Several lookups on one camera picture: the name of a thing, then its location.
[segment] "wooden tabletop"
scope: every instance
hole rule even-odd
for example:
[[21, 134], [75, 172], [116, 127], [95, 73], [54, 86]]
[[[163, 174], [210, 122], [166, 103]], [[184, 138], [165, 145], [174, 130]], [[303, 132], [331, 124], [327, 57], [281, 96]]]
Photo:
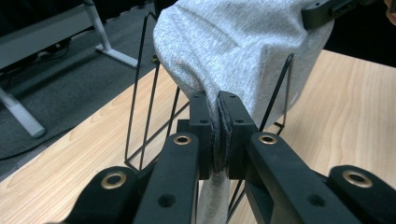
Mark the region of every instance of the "wooden tabletop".
[[[152, 80], [153, 72], [138, 84], [129, 154], [142, 144]], [[322, 51], [281, 136], [324, 175], [352, 164], [396, 188], [395, 87], [396, 68]], [[161, 69], [149, 135], [167, 121], [175, 89]], [[122, 166], [132, 95], [131, 87], [2, 181], [0, 223], [62, 221], [98, 172]], [[187, 99], [179, 101], [181, 107]], [[179, 117], [187, 118], [188, 110]], [[163, 134], [148, 146], [145, 164], [162, 141]], [[246, 199], [232, 223], [255, 223]]]

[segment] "black wire rack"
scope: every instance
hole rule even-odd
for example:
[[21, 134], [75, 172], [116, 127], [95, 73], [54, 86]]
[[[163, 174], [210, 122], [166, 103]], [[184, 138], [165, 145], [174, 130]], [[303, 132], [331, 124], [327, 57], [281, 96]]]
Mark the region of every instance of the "black wire rack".
[[[142, 58], [142, 54], [143, 54], [143, 47], [144, 47], [144, 42], [145, 42], [145, 37], [146, 37], [146, 32], [147, 32], [147, 24], [148, 24], [148, 20], [149, 18], [154, 19], [155, 21], [157, 21], [157, 17], [154, 13], [149, 12], [144, 19], [143, 22], [143, 29], [142, 29], [142, 37], [141, 37], [141, 41], [140, 41], [140, 47], [139, 47], [139, 55], [138, 55], [138, 64], [137, 64], [137, 68], [136, 68], [136, 74], [135, 74], [135, 80], [134, 80], [134, 92], [133, 92], [133, 97], [132, 97], [132, 105], [131, 105], [131, 112], [130, 112], [130, 118], [129, 118], [129, 123], [128, 123], [128, 132], [127, 132], [127, 139], [126, 139], [126, 146], [125, 146], [125, 155], [124, 155], [124, 163], [134, 169], [134, 170], [142, 170], [143, 167], [143, 160], [145, 158], [145, 154], [146, 154], [146, 150], [147, 147], [150, 143], [152, 143], [152, 141], [157, 138], [160, 133], [163, 133], [166, 130], [166, 137], [168, 137], [171, 134], [171, 130], [173, 127], [173, 123], [176, 120], [176, 118], [186, 109], [189, 107], [189, 103], [185, 103], [184, 105], [179, 105], [180, 102], [178, 101], [179, 97], [180, 97], [180, 88], [176, 87], [175, 90], [175, 97], [173, 99], [173, 103], [172, 103], [172, 109], [170, 114], [168, 115], [167, 120], [165, 120], [163, 122], [163, 124], [161, 125], [161, 127], [154, 131], [152, 135], [149, 136], [149, 129], [150, 129], [150, 122], [151, 122], [151, 115], [153, 112], [153, 106], [155, 103], [155, 94], [156, 94], [156, 88], [157, 88], [157, 82], [158, 82], [158, 76], [160, 73], [160, 61], [158, 60], [158, 58], [156, 56], [153, 56], [153, 62], [156, 64], [155, 67], [155, 73], [154, 73], [154, 78], [152, 81], [152, 87], [151, 87], [151, 94], [150, 94], [150, 99], [149, 99], [149, 104], [148, 104], [148, 115], [146, 117], [146, 124], [145, 124], [145, 130], [144, 130], [144, 136], [143, 136], [143, 142], [141, 143], [140, 146], [134, 146], [134, 148], [136, 148], [134, 150], [133, 153], [130, 153], [131, 150], [131, 136], [135, 133], [136, 130], [133, 130], [133, 121], [135, 120], [134, 118], [134, 111], [136, 108], [136, 96], [138, 94], [137, 88], [138, 88], [138, 83], [139, 83], [139, 71], [140, 71], [140, 63], [141, 63], [141, 58]], [[284, 104], [284, 113], [283, 113], [283, 119], [282, 122], [276, 122], [274, 125], [277, 127], [277, 131], [276, 134], [280, 135], [281, 132], [283, 131], [283, 129], [286, 126], [286, 118], [287, 118], [287, 112], [288, 112], [288, 103], [289, 103], [289, 98], [290, 98], [290, 81], [291, 81], [291, 76], [292, 76], [292, 65], [293, 65], [293, 60], [294, 60], [294, 54], [290, 54], [288, 56], [288, 58], [286, 59], [282, 71], [279, 75], [278, 81], [274, 87], [274, 91], [273, 94], [270, 98], [270, 102], [267, 106], [267, 109], [265, 111], [265, 114], [263, 115], [262, 118], [262, 123], [260, 126], [260, 131], [262, 132], [264, 130], [264, 127], [266, 125], [266, 122], [269, 118], [269, 115], [271, 113], [271, 110], [273, 108], [273, 105], [275, 103], [277, 94], [279, 93], [279, 90], [282, 86], [282, 83], [285, 80], [285, 77], [287, 77], [286, 80], [286, 97], [285, 97], [285, 104]], [[135, 159], [136, 157], [140, 156], [140, 162], [138, 164], [138, 167], [134, 167], [131, 164], [131, 160]], [[159, 157], [159, 154], [157, 154], [149, 163], [148, 165], [154, 163]], [[227, 222], [229, 222], [236, 210], [236, 208], [238, 207], [238, 205], [241, 203], [242, 199], [245, 196], [245, 191], [243, 190], [243, 188], [241, 188], [243, 185], [243, 180], [237, 180], [236, 183], [236, 187], [235, 190], [233, 192], [233, 196], [230, 200], [229, 203], [229, 212], [228, 212], [228, 219]]]

